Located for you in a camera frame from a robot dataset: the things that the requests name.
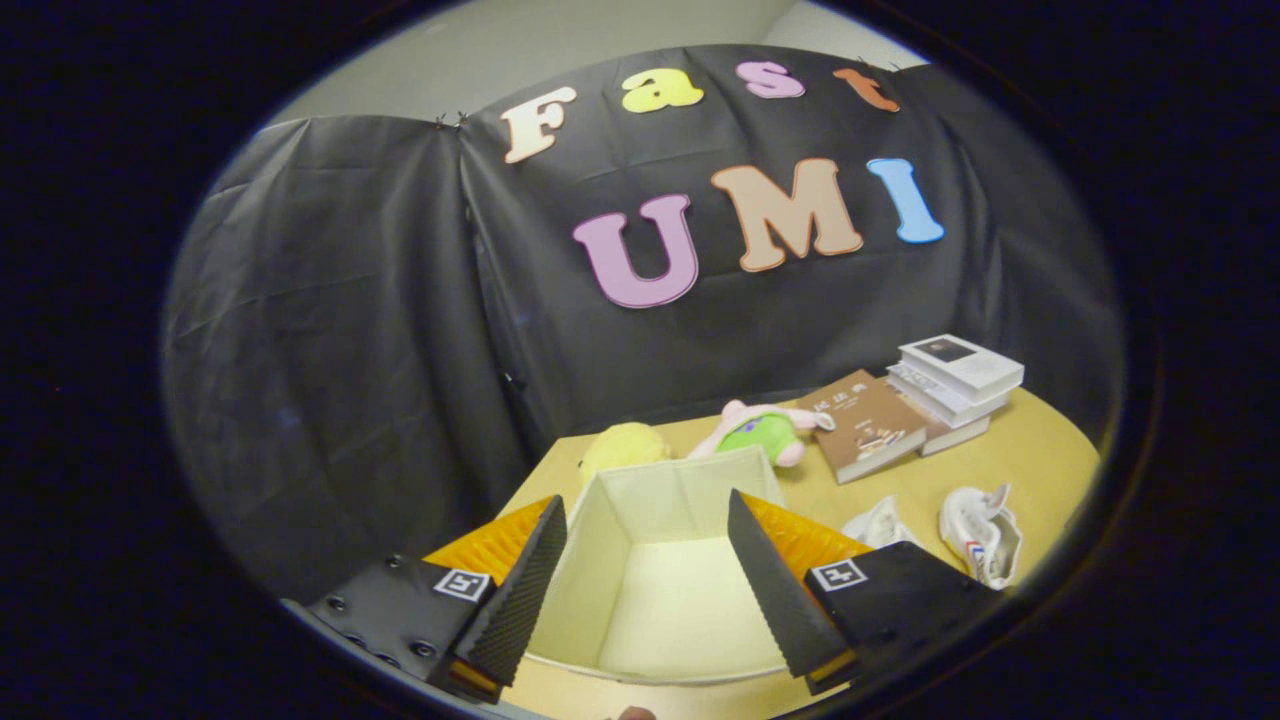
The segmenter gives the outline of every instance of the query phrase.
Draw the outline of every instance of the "brown book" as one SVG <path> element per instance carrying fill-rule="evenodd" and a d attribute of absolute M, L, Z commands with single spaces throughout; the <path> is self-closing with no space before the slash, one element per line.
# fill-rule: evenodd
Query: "brown book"
<path fill-rule="evenodd" d="M 858 479 L 924 445 L 928 423 L 867 370 L 801 397 L 804 410 L 827 413 L 833 430 L 814 430 L 837 483 Z"/>

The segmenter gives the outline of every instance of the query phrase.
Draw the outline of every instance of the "storage box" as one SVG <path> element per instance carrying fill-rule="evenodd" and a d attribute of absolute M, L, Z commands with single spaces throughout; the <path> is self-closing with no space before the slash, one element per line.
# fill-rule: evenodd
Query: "storage box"
<path fill-rule="evenodd" d="M 733 488 L 783 505 L 759 447 L 596 473 L 570 514 L 527 655 L 636 684 L 785 670 L 726 534 Z"/>

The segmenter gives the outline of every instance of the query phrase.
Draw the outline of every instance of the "green plush toy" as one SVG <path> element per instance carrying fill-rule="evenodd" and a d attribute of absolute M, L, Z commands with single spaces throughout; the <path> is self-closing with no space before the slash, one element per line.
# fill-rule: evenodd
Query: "green plush toy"
<path fill-rule="evenodd" d="M 758 445 L 764 448 L 773 465 L 794 468 L 804 456 L 804 442 L 796 429 L 831 430 L 835 427 L 835 420 L 826 413 L 791 410 L 777 405 L 746 405 L 740 400 L 731 400 L 721 411 L 719 425 L 689 456 L 707 457 L 713 452 Z"/>

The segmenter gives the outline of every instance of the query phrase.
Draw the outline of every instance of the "white sneaker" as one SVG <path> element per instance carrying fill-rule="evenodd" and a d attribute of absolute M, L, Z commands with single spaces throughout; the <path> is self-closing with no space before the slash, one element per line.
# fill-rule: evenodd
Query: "white sneaker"
<path fill-rule="evenodd" d="M 979 583 L 1004 589 L 1018 570 L 1023 533 L 1014 514 L 1005 507 L 1009 483 L 987 495 L 978 488 L 959 488 L 942 502 L 938 532 L 969 574 Z"/>
<path fill-rule="evenodd" d="M 920 544 L 920 541 L 915 539 L 915 536 L 911 534 L 910 528 L 904 525 L 902 520 L 897 516 L 896 495 L 881 500 L 876 503 L 876 507 L 845 523 L 842 532 L 846 537 L 872 550 L 879 550 L 901 541 L 911 541 L 915 544 Z"/>

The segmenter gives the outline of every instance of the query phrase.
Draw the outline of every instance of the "table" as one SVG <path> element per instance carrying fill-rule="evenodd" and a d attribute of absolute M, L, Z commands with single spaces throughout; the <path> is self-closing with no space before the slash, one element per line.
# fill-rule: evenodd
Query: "table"
<path fill-rule="evenodd" d="M 710 434 L 719 418 L 698 418 L 657 425 L 676 457 L 687 455 Z M 552 446 L 500 515 L 548 495 L 561 495 L 566 511 L 582 493 L 577 462 L 595 436 L 562 438 Z M 836 484 L 822 451 L 806 439 L 804 460 L 795 468 L 776 468 L 787 507 L 840 529 L 854 515 L 869 510 L 887 495 L 897 495 L 902 521 L 925 550 L 964 570 L 964 562 L 937 530 L 942 500 L 957 487 L 993 491 L 1012 483 L 1007 507 L 1018 519 L 1024 541 L 1014 582 L 1025 578 L 1053 546 L 1080 505 L 1098 465 L 1098 454 L 1070 420 L 1027 389 L 1018 388 L 1009 405 L 992 415 L 991 429 L 969 442 L 929 457 L 916 454 L 851 483 Z M 1005 592 L 1018 592 L 1016 584 Z M 525 659 L 516 683 L 503 700 L 550 717 L 603 720 L 630 705 L 648 707 L 659 720 L 772 717 L 820 697 L 812 697 L 804 679 L 776 673 L 723 685 L 646 687 L 589 678 Z"/>

